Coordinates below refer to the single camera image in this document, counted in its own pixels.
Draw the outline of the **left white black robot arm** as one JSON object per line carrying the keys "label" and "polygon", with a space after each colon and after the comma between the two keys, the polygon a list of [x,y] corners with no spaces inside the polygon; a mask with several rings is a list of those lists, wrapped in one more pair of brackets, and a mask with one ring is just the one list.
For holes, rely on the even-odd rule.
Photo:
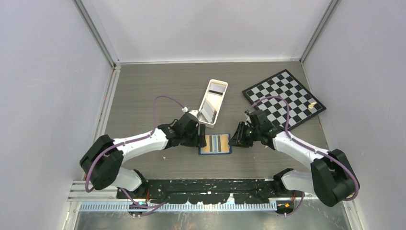
{"label": "left white black robot arm", "polygon": [[137,170],[123,164],[153,151],[177,146],[200,148],[206,145],[205,124],[200,123],[196,111],[184,113],[172,123],[161,124],[143,134],[113,139],[102,135],[96,139],[79,164],[86,174],[85,190],[102,190],[115,186],[128,191],[135,198],[147,192],[146,181]]}

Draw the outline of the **white plastic tray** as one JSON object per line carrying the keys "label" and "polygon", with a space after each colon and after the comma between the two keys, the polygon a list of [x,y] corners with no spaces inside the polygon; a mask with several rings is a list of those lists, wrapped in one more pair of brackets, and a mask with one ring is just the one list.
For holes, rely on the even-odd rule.
{"label": "white plastic tray", "polygon": [[208,123],[208,122],[205,120],[205,118],[204,118],[204,117],[201,115],[201,113],[200,113],[199,122],[200,122],[201,124],[205,124],[206,127],[208,127],[208,128],[214,128],[214,126],[215,126],[215,124],[216,124],[216,121],[217,121],[217,118],[218,118],[218,115],[219,115],[219,111],[220,111],[221,106],[222,106],[222,102],[223,102],[223,100],[224,100],[224,98],[225,98],[225,94],[226,94],[226,90],[225,90],[225,92],[224,92],[223,95],[218,95],[218,94],[210,93],[210,92],[209,92],[209,86],[210,86],[210,84],[211,84],[212,82],[215,82],[215,83],[217,83],[217,84],[225,85],[225,86],[226,86],[226,90],[227,90],[227,88],[228,88],[228,83],[225,82],[225,81],[215,80],[215,79],[211,79],[211,80],[209,81],[208,86],[207,86],[207,88],[206,88],[206,90],[205,90],[205,93],[204,93],[204,96],[203,96],[203,100],[202,100],[201,105],[200,105],[200,107],[199,107],[199,109],[198,109],[198,110],[200,111],[200,109],[201,109],[201,107],[202,107],[202,104],[203,104],[203,101],[204,101],[205,99],[207,99],[207,100],[214,106],[214,108],[216,109],[217,115],[216,115],[215,120],[214,120],[213,123]]}

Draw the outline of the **gold credit card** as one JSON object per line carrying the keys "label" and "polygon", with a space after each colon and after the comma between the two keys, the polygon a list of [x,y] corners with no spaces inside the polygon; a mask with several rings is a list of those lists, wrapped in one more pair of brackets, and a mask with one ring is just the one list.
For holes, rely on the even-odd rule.
{"label": "gold credit card", "polygon": [[216,152],[219,154],[227,154],[230,152],[229,135],[221,134],[216,136]]}
{"label": "gold credit card", "polygon": [[214,153],[213,135],[205,136],[206,146],[201,148],[200,153],[202,155],[208,155]]}

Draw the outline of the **blue card holder wallet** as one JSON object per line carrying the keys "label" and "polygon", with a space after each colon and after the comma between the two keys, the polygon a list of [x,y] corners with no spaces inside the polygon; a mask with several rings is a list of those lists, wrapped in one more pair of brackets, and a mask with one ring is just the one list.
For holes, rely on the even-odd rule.
{"label": "blue card holder wallet", "polygon": [[[214,153],[213,154],[208,154],[208,155],[223,155],[223,154],[219,154],[219,153],[217,153],[216,152],[216,143],[217,143],[217,141],[216,141],[216,136],[217,136],[218,134],[214,134],[213,135],[213,144],[214,144]],[[201,151],[201,148],[199,148],[198,149],[198,154],[199,155],[202,155],[201,153],[200,153],[200,151]],[[227,153],[227,154],[231,154],[232,153],[232,147],[230,146],[230,152],[229,153]]]}

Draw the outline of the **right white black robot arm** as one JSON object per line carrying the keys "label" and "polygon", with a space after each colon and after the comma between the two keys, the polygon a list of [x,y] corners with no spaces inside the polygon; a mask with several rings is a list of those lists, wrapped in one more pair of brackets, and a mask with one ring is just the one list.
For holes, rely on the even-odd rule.
{"label": "right white black robot arm", "polygon": [[256,141],[309,169],[300,172],[287,168],[274,175],[272,186],[278,196],[300,191],[314,194],[324,205],[333,207],[358,195],[360,183],[343,151],[315,147],[281,126],[274,126],[263,111],[249,113],[246,121],[239,122],[229,144],[249,148]]}

